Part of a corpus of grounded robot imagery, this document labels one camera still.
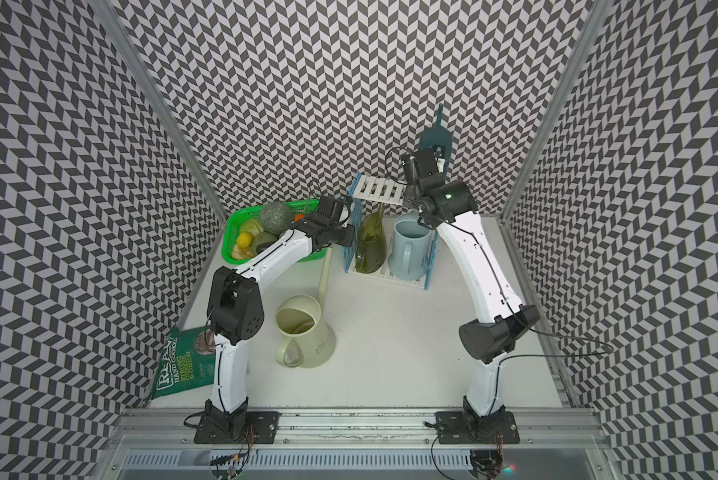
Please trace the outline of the blue and white wooden shelf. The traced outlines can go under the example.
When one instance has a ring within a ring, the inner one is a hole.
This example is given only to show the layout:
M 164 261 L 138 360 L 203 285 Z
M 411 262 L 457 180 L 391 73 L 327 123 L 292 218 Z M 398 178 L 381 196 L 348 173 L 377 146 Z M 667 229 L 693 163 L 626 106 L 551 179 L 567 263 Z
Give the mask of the blue and white wooden shelf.
M 396 207 L 402 207 L 405 186 L 383 177 L 373 176 L 365 173 L 357 173 L 348 190 L 348 195 L 353 200 L 350 223 L 360 229 L 365 216 L 373 213 L 384 206 L 384 212 L 393 213 Z M 395 216 L 383 217 L 383 228 L 386 238 L 386 260 L 376 271 L 369 274 L 362 274 L 356 270 L 356 252 L 359 241 L 356 240 L 352 247 L 343 248 L 343 264 L 346 273 L 371 278 L 373 280 L 386 281 L 393 284 L 405 285 L 420 290 L 428 290 L 433 276 L 434 264 L 438 250 L 439 235 L 433 232 L 429 242 L 428 253 L 424 257 L 427 261 L 425 274 L 417 280 L 405 280 L 396 277 L 389 267 L 389 257 L 393 251 L 393 230 Z

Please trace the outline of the yellow toy lemon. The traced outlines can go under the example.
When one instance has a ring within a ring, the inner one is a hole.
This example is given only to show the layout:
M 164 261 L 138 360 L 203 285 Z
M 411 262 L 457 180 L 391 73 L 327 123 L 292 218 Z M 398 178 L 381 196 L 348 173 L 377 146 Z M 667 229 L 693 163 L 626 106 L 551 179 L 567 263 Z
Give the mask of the yellow toy lemon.
M 254 235 L 250 232 L 241 232 L 238 237 L 236 244 L 241 249 L 249 248 L 254 241 Z

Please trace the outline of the olive green watering can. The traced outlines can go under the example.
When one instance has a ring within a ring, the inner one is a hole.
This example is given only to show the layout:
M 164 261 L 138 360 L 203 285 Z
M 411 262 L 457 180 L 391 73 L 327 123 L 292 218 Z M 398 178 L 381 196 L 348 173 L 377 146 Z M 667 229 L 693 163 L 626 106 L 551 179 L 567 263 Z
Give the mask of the olive green watering can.
M 385 205 L 367 215 L 360 225 L 355 269 L 361 274 L 379 270 L 386 260 L 386 235 L 383 226 Z

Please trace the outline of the green snack bag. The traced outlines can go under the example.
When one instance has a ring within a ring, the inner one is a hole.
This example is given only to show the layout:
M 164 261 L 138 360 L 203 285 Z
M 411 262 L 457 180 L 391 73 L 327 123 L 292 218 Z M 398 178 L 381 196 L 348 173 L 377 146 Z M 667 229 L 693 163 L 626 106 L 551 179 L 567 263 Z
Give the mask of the green snack bag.
M 215 335 L 209 327 L 172 328 L 159 359 L 151 398 L 212 385 L 215 361 Z

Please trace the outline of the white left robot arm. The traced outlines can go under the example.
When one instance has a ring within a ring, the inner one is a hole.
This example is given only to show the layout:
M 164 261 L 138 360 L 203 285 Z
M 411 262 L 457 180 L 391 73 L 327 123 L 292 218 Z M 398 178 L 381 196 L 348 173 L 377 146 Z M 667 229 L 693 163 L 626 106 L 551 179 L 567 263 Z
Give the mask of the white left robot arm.
M 213 391 L 207 412 L 225 416 L 247 408 L 246 374 L 250 340 L 260 331 L 266 318 L 263 294 L 293 265 L 314 252 L 325 253 L 315 297 L 296 295 L 282 304 L 282 310 L 295 313 L 290 319 L 309 321 L 320 331 L 320 339 L 299 348 L 301 357 L 294 367 L 315 368 L 325 363 L 335 350 L 336 335 L 323 322 L 324 303 L 332 263 L 331 246 L 349 247 L 356 237 L 349 223 L 351 198 L 323 195 L 317 208 L 292 224 L 263 253 L 236 269 L 221 267 L 214 273 L 207 317 L 215 335 L 216 362 Z

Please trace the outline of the cream watering can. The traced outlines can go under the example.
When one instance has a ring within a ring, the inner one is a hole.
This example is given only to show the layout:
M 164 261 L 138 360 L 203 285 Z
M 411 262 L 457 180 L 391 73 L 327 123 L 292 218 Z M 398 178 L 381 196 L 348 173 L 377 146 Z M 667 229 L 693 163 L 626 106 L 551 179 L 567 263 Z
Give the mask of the cream watering can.
M 285 368 L 317 368 L 334 354 L 337 338 L 324 317 L 333 250 L 324 257 L 315 297 L 295 295 L 281 304 L 275 319 L 284 336 L 277 352 L 277 363 Z

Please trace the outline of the teal watering can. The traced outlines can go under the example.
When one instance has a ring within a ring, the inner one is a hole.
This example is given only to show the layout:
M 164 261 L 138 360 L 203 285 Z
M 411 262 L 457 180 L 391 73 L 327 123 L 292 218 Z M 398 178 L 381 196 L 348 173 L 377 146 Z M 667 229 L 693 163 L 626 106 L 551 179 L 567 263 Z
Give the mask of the teal watering can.
M 433 125 L 420 135 L 418 149 L 431 149 L 439 170 L 447 177 L 453 152 L 453 134 L 444 125 L 444 109 L 445 104 L 441 103 L 438 106 Z

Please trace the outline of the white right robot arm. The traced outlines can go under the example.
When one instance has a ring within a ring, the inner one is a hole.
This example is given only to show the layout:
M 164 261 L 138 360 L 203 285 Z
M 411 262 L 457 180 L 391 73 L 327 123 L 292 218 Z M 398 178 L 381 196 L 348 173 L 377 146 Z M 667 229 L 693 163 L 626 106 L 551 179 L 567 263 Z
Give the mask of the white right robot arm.
M 415 210 L 418 223 L 445 242 L 475 306 L 476 318 L 459 327 L 459 337 L 476 361 L 465 414 L 481 420 L 504 406 L 501 369 L 517 341 L 538 322 L 539 310 L 512 289 L 468 185 L 448 182 L 431 149 L 403 154 L 400 164 L 406 184 L 403 205 Z

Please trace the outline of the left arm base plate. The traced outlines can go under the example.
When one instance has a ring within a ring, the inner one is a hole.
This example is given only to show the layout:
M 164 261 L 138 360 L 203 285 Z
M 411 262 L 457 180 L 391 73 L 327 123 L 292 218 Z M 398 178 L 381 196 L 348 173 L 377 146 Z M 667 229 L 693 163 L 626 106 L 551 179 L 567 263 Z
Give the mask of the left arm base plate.
M 194 443 L 229 445 L 249 441 L 255 445 L 273 444 L 279 420 L 280 413 L 274 410 L 226 414 L 215 409 L 202 414 Z

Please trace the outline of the dark green avocado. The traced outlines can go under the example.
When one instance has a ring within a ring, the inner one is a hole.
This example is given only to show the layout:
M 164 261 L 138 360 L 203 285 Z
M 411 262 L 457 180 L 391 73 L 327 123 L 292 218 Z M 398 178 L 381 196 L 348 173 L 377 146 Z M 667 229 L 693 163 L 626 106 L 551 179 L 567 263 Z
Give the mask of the dark green avocado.
M 283 202 L 270 202 L 263 206 L 259 213 L 259 222 L 263 229 L 274 235 L 281 235 L 293 223 L 295 213 Z

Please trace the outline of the light blue watering can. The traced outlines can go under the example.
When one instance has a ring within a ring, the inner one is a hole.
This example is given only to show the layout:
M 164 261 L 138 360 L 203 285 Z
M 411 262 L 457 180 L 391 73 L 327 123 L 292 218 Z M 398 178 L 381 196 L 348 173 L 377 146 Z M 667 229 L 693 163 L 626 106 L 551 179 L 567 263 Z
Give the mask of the light blue watering can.
M 434 231 L 419 223 L 419 214 L 409 212 L 393 225 L 391 274 L 404 281 L 421 280 L 428 271 Z

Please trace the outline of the green plastic basket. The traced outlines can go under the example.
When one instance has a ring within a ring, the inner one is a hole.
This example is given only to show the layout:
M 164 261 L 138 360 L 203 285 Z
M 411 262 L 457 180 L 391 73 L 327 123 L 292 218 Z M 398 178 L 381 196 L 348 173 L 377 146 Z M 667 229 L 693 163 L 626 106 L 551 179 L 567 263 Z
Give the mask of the green plastic basket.
M 282 233 L 306 214 L 319 206 L 316 198 L 293 202 L 269 202 L 243 208 L 233 213 L 226 222 L 222 256 L 231 265 L 242 265 L 251 260 L 265 242 L 276 241 Z

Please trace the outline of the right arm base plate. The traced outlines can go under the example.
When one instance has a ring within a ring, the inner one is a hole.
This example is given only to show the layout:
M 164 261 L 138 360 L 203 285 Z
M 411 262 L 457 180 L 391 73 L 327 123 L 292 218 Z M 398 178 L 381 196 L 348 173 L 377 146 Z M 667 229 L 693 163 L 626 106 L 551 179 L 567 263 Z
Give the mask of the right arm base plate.
M 474 417 L 463 411 L 437 411 L 434 426 L 444 445 L 515 445 L 521 442 L 515 417 L 504 408 L 485 417 Z

